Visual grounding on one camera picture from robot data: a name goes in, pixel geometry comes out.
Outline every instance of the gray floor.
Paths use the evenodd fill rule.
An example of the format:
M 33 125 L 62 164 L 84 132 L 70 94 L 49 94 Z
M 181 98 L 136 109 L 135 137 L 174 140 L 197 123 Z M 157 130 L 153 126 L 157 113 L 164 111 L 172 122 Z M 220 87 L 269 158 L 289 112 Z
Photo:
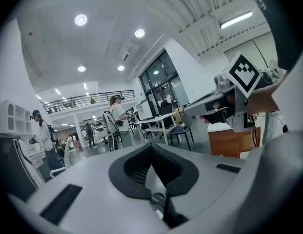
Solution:
M 199 118 L 194 118 L 193 119 L 193 124 L 191 126 L 191 131 L 194 137 L 194 143 L 191 140 L 191 136 L 190 133 L 187 133 L 188 136 L 188 141 L 190 144 L 190 149 L 192 152 L 198 152 L 198 153 L 204 153 L 204 154 L 209 154 L 210 153 L 210 145 L 209 145 L 209 137 L 208 137 L 208 132 L 207 132 L 207 127 L 208 124 L 204 124 L 203 120 L 199 119 Z M 130 131 L 130 134 L 132 136 L 132 142 L 135 145 L 141 144 L 141 138 L 138 132 L 138 129 L 136 128 L 134 130 L 134 135 L 132 134 L 132 132 Z M 146 142 L 155 142 L 155 143 L 163 143 L 165 144 L 165 140 L 164 137 L 162 136 L 162 138 L 160 139 L 160 135 L 161 133 L 158 133 L 156 135 L 156 138 L 153 139 L 152 135 L 149 134 Z M 181 135 L 182 138 L 182 142 L 178 144 L 177 142 L 177 137 L 174 136 L 173 137 L 173 145 L 174 147 L 180 148 L 180 149 L 184 149 L 184 150 L 188 150 L 188 146 L 187 146 L 187 142 L 186 142 L 186 138 L 183 135 Z M 168 143 L 169 145 L 171 145 L 171 140 L 170 140 L 170 136 L 167 135 L 167 139 L 168 139 Z M 70 153 L 70 163 L 73 165 L 83 159 L 86 159 L 88 157 L 94 156 L 94 155 L 98 155 L 98 154 L 103 154 L 108 152 L 108 144 L 105 144 L 104 142 L 97 144 L 96 147 L 85 147 L 83 149 L 77 150 L 77 151 L 71 151 Z

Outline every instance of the black slot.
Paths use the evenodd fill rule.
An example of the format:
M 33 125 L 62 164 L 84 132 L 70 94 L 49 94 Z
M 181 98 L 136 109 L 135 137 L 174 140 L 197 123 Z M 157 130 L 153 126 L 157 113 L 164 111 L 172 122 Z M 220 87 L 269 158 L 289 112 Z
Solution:
M 238 173 L 240 171 L 240 167 L 237 167 L 237 166 L 231 166 L 231 165 L 226 165 L 226 164 L 218 164 L 216 166 L 217 168 L 220 168 L 222 170 L 225 170 L 225 171 L 229 171 L 229 172 L 232 172 L 232 173 Z
M 58 225 L 66 214 L 74 200 L 79 195 L 82 187 L 76 185 L 67 185 L 46 208 L 41 212 L 41 216 L 47 221 Z

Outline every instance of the fluorescent light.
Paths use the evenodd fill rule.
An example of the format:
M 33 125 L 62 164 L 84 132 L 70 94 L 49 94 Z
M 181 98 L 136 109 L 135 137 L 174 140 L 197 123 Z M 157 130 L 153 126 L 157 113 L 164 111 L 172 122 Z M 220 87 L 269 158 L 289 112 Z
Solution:
M 145 31 L 143 29 L 138 29 L 135 31 L 135 36 L 141 38 L 145 35 Z
M 86 17 L 86 15 L 83 15 L 83 14 L 77 15 L 74 18 L 74 22 L 77 26 L 83 26 L 87 22 L 87 17 Z
M 86 70 L 86 68 L 84 66 L 78 67 L 78 71 L 80 71 L 80 72 L 84 72 L 85 70 Z
M 223 22 L 223 23 L 221 23 L 221 29 L 224 29 L 224 28 L 226 28 L 226 27 L 228 27 L 228 26 L 230 26 L 230 25 L 232 25 L 234 23 L 237 23 L 237 22 L 239 22 L 239 21 L 241 21 L 243 19 L 249 18 L 250 16 L 252 16 L 252 12 L 247 12 L 247 13 L 242 14 L 240 16 L 237 16 L 237 17 L 235 17 L 233 19 L 230 19 L 230 20 L 228 20 L 226 22 Z

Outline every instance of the desk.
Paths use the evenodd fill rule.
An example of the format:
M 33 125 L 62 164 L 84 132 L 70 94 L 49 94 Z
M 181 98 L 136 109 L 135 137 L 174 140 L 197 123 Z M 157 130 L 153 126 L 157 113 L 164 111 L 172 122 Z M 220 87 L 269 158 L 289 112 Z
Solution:
M 155 117 L 154 119 L 142 120 L 142 121 L 139 121 L 139 120 L 138 120 L 137 122 L 135 122 L 134 124 L 137 124 L 137 125 L 139 124 L 139 125 L 140 125 L 140 131 L 139 131 L 139 132 L 140 132 L 140 136 L 141 136 L 141 143 L 144 143 L 143 136 L 142 136 L 142 134 L 141 134 L 141 125 L 144 124 L 144 123 L 146 123 L 146 124 L 148 124 L 149 128 L 145 129 L 145 131 L 151 132 L 153 139 L 155 138 L 155 135 L 153 134 L 153 132 L 163 132 L 165 143 L 168 145 L 167 136 L 166 136 L 166 135 L 167 135 L 174 127 L 176 127 L 176 122 L 175 122 L 175 120 L 174 120 L 174 118 L 173 118 L 173 115 L 175 115 L 175 114 L 176 114 L 176 112 L 173 112 L 173 113 L 169 113 L 169 114 L 162 115 L 162 116 L 159 116 L 159 117 Z M 170 127 L 170 128 L 165 128 L 165 127 L 164 127 L 164 121 L 163 121 L 163 120 L 164 120 L 165 118 L 167 118 L 167 117 L 171 117 L 174 126 L 172 126 L 172 127 Z M 151 125 L 150 125 L 151 122 L 157 122 L 155 128 L 151 127 Z
M 257 142 L 261 139 L 261 128 L 256 128 Z M 251 151 L 253 147 L 251 131 L 235 133 L 226 123 L 209 124 L 208 134 L 211 155 L 240 158 L 240 153 Z

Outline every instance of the balcony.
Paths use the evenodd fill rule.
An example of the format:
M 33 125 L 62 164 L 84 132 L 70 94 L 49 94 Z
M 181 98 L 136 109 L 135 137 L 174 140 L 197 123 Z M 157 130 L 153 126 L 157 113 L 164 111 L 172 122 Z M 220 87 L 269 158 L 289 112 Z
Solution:
M 48 114 L 54 114 L 58 112 L 63 112 L 66 110 L 76 108 L 85 108 L 87 106 L 96 106 L 108 104 L 110 97 L 114 95 L 121 95 L 125 100 L 133 100 L 135 99 L 134 90 L 123 90 L 123 91 L 114 91 L 107 93 L 99 93 L 99 94 L 91 94 L 85 96 L 76 96 L 66 98 L 66 100 L 56 100 L 50 102 L 50 105 L 44 104 L 44 109 Z

